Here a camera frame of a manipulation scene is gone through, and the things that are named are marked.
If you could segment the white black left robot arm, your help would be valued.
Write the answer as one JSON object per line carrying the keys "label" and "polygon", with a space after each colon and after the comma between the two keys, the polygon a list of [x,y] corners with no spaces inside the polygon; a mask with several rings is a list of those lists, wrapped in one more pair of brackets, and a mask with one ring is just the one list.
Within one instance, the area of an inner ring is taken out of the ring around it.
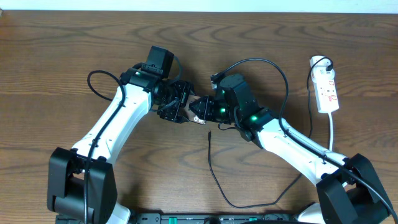
{"label": "white black left robot arm", "polygon": [[184,123],[179,111],[193,85],[169,79],[167,69],[139,63],[115,78],[114,98],[91,130],[71,149],[49,159],[47,208],[83,223],[127,223],[131,211],[117,201],[114,165],[137,123],[150,111]]}

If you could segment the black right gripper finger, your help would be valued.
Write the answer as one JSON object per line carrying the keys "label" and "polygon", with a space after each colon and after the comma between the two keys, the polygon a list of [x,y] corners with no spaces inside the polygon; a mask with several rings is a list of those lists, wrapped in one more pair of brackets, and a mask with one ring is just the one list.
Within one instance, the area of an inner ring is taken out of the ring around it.
{"label": "black right gripper finger", "polygon": [[189,108],[188,119],[191,122],[206,122],[205,112],[205,108]]}
{"label": "black right gripper finger", "polygon": [[192,96],[192,100],[189,104],[190,109],[206,109],[208,106],[209,96]]}

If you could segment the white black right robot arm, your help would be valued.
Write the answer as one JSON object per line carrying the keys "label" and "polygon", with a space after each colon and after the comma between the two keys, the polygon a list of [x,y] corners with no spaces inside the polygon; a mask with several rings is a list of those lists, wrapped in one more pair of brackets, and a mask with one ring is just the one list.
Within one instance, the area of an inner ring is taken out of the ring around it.
{"label": "white black right robot arm", "polygon": [[243,139],[276,154],[316,188],[318,202],[297,220],[304,223],[381,223],[397,218],[370,161],[346,157],[312,141],[272,110],[260,107],[240,74],[212,78],[215,96],[189,104],[200,119],[233,124]]}

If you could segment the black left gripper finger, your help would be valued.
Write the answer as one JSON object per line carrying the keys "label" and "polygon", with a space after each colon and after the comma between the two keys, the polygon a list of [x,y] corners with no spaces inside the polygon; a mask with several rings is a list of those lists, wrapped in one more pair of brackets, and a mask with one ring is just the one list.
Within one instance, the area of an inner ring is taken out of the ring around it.
{"label": "black left gripper finger", "polygon": [[189,122],[187,112],[184,111],[179,104],[159,106],[157,109],[157,115],[159,115],[161,119],[171,121],[173,123],[181,124]]}
{"label": "black left gripper finger", "polygon": [[182,82],[182,95],[193,95],[196,96],[194,86],[191,82]]}

